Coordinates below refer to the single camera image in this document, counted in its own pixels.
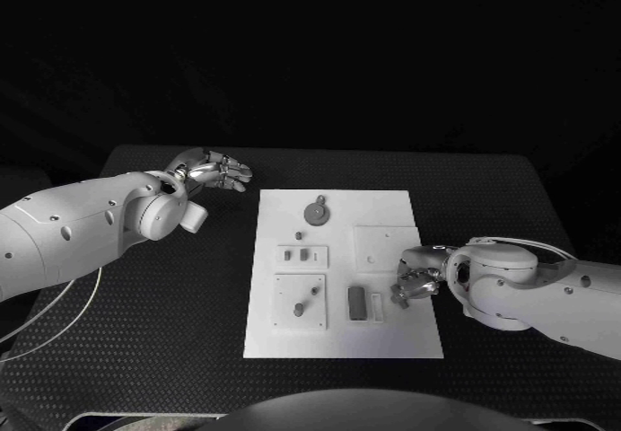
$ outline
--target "white mat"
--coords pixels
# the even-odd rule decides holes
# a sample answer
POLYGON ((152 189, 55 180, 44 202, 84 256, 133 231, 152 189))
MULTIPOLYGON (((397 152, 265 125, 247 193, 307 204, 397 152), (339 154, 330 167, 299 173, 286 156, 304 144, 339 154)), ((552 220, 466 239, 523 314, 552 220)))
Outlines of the white mat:
MULTIPOLYGON (((399 259, 395 259, 389 272, 362 273, 358 270, 356 226, 411 228, 386 231, 399 232, 399 235, 384 235, 388 243, 384 249, 378 250, 385 250, 384 252, 392 253, 394 256, 399 256, 405 249, 421 245, 408 191, 307 189, 261 191, 244 357, 444 357, 431 299, 411 301, 408 310, 402 310, 391 302, 389 287, 397 281, 399 259), (327 224, 316 227, 304 221, 304 208, 316 201, 319 195, 326 197, 332 215, 327 224), (296 239, 296 232, 303 232, 301 241, 296 239), (329 268, 303 270, 277 267, 277 247, 283 245, 327 246, 329 268), (277 303, 274 295, 278 295, 278 292, 274 292, 278 289, 274 276, 278 274, 324 276, 324 285, 320 281, 319 285, 324 287, 322 293, 326 328, 320 330, 274 328, 273 308, 277 303), (350 286, 363 286, 366 289, 369 321, 349 320, 350 286), (378 293, 382 294, 384 323, 373 322, 371 298, 372 294, 378 293)), ((375 251, 373 259, 369 260, 381 263, 382 253, 378 253, 375 251)), ((323 307, 317 297, 309 295, 310 307, 323 307)), ((314 312, 316 310, 303 314, 300 319, 307 316, 316 319, 314 312)))

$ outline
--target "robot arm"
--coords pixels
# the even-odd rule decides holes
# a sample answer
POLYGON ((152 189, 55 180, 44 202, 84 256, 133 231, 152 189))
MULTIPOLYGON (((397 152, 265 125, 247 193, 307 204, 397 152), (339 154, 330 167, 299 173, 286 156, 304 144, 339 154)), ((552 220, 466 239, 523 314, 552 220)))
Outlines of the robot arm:
POLYGON ((196 233, 208 210, 188 199, 203 187, 244 191, 252 172, 195 148, 165 171, 127 172, 46 189, 0 210, 0 301, 80 278, 178 225, 196 233))
POLYGON ((531 327, 551 339, 621 359, 621 267, 568 259, 549 265, 522 247, 471 241, 402 253, 392 301, 446 282, 464 315, 499 330, 531 327))

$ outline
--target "textured table surface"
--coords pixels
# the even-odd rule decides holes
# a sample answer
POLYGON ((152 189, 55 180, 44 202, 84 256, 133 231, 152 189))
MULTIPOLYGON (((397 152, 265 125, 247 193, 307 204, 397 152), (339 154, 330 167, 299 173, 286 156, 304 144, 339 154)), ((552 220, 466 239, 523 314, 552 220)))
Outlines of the textured table surface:
MULTIPOLYGON (((123 145, 101 176, 165 169, 192 146, 123 145)), ((18 430, 59 430, 87 412, 228 414, 301 391, 368 387, 464 400, 519 418, 582 418, 621 429, 621 361, 503 332, 434 296, 444 360, 244 359, 260 189, 407 189, 424 244, 520 237, 572 250, 539 176, 507 155, 211 148, 247 163, 248 192, 206 189, 198 234, 182 228, 104 268, 82 320, 35 354, 9 362, 0 404, 18 430)), ((93 292, 77 282, 20 334, 13 355, 67 325, 93 292)), ((62 286, 42 291, 33 311, 62 286)))

